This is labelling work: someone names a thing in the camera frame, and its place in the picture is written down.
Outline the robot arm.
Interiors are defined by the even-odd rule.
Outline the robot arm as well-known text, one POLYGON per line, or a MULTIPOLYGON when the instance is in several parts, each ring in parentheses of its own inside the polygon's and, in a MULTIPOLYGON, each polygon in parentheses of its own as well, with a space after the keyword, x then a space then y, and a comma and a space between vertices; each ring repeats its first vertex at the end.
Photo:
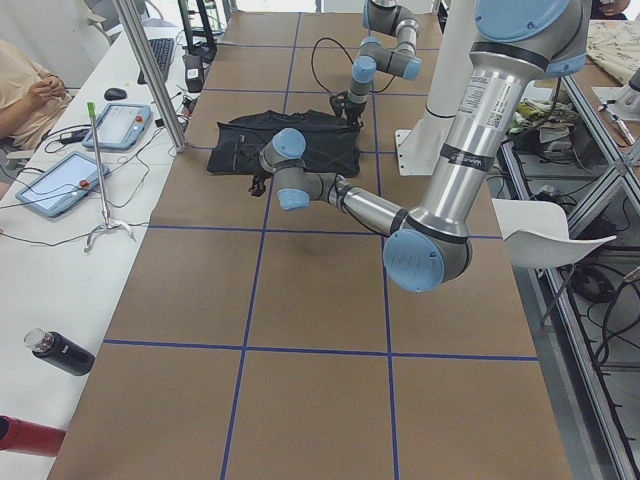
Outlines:
POLYGON ((361 123, 377 72, 415 80, 421 69, 416 56, 420 24, 411 10, 396 1, 365 1, 362 24, 371 34, 360 43, 342 107, 346 119, 355 125, 361 123))
POLYGON ((383 263, 400 287, 425 292, 461 275, 472 258, 466 224, 527 85, 579 71, 585 61, 587 1, 457 1, 447 20, 424 116, 398 144, 424 163, 421 202, 404 209, 312 170, 297 130, 275 134, 258 171, 284 210, 323 201, 386 241, 383 263))

